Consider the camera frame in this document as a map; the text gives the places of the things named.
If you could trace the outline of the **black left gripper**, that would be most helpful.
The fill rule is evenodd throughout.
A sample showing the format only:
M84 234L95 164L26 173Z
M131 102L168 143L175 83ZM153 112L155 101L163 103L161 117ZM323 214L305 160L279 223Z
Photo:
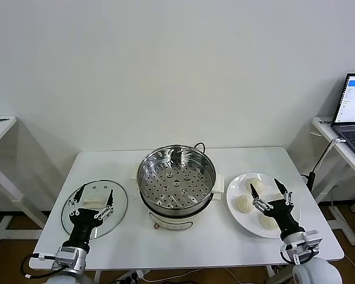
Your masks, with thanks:
M83 184L67 202L68 206L72 209L69 213L69 219L73 224L73 229L69 239L65 241L66 247L89 248L92 230L99 227L99 221L104 222L114 213L112 189L104 207L98 210L79 208L79 202L85 190L85 186L86 184Z

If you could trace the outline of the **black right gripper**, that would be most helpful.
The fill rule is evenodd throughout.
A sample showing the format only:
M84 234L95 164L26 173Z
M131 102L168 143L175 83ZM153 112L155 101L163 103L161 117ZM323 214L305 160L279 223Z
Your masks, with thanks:
M288 191L283 183L274 179L275 184L283 195L284 199L266 202L259 197L255 187L250 183L252 204L259 210L264 211L264 215L273 218L280 229L280 237L287 237L291 234L302 232L302 227L293 218L291 212L294 208L292 201L292 191Z

